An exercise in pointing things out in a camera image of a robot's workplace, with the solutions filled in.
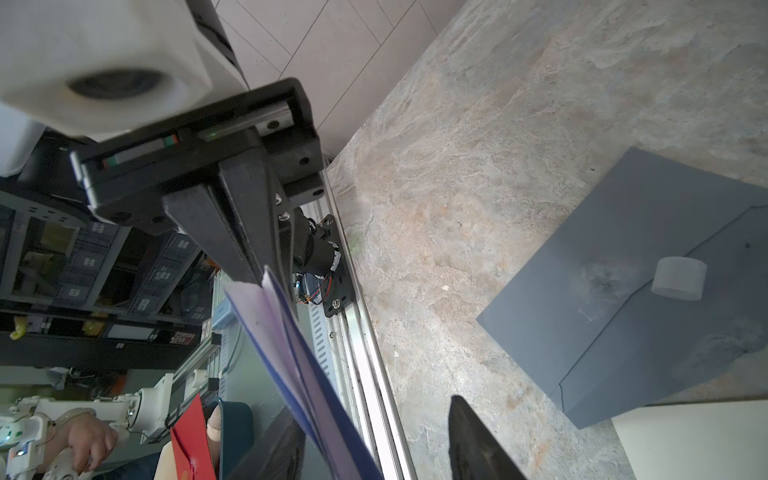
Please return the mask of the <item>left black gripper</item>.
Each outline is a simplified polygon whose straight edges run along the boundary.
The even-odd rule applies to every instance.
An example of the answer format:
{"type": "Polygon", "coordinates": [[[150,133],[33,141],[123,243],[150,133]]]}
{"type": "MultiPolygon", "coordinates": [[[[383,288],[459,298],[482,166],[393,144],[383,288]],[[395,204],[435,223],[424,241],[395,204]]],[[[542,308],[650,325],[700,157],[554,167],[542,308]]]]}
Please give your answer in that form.
{"type": "Polygon", "coordinates": [[[181,230],[235,281],[294,271],[295,210],[324,195],[309,98],[295,78],[108,141],[70,160],[91,212],[151,235],[181,230]]]}

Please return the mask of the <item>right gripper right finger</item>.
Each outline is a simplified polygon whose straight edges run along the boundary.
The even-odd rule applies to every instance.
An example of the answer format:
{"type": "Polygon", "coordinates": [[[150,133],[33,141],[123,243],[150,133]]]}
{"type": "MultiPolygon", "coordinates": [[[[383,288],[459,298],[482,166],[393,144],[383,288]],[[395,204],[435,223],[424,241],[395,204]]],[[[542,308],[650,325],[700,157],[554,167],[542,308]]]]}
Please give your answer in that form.
{"type": "Polygon", "coordinates": [[[453,480],[526,480],[462,396],[451,397],[448,430],[453,480]]]}

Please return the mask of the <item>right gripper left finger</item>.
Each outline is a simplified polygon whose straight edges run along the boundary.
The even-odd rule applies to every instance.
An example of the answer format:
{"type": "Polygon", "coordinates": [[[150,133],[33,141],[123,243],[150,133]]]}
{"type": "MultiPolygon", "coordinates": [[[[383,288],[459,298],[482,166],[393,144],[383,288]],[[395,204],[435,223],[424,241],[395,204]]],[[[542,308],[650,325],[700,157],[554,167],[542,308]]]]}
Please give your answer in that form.
{"type": "Polygon", "coordinates": [[[226,479],[300,479],[305,444],[305,432],[284,407],[226,479]]]}

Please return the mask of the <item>white paper sheet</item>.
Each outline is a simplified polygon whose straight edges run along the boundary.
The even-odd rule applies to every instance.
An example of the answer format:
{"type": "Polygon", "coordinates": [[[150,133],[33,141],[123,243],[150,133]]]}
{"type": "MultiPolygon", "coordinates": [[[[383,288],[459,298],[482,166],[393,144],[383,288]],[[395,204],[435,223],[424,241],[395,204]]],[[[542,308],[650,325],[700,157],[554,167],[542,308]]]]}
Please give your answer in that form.
{"type": "Polygon", "coordinates": [[[381,479],[383,474],[299,327],[296,303],[272,271],[266,270],[259,284],[232,281],[224,291],[288,410],[332,476],[381,479]]]}

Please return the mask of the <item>cream envelope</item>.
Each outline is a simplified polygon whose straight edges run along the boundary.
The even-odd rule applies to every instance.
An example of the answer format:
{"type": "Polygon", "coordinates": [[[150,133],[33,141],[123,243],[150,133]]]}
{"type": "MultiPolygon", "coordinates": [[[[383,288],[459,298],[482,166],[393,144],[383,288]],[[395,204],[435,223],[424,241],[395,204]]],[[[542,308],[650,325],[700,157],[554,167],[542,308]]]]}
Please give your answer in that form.
{"type": "Polygon", "coordinates": [[[638,479],[765,479],[765,400],[643,407],[612,419],[638,479]]]}

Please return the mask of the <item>person hand in background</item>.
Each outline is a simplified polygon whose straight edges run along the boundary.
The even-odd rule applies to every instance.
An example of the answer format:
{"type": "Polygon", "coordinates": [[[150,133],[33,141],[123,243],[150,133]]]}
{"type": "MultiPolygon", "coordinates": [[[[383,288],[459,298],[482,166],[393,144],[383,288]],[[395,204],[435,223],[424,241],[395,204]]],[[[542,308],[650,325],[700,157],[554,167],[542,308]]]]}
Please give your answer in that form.
{"type": "Polygon", "coordinates": [[[117,447],[119,434],[93,414],[83,413],[64,425],[64,438],[73,451],[73,468],[81,474],[101,465],[117,447]]]}

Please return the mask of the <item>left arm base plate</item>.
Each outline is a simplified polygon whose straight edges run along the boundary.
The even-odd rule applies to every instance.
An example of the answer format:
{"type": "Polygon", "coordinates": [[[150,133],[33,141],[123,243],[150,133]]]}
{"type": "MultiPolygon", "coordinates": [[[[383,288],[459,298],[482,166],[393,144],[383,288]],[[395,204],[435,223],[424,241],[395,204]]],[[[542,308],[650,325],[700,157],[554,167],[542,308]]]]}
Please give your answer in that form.
{"type": "Polygon", "coordinates": [[[321,306],[331,318],[356,299],[338,223],[333,215],[316,222],[300,208],[294,220],[295,296],[300,303],[321,306]]]}

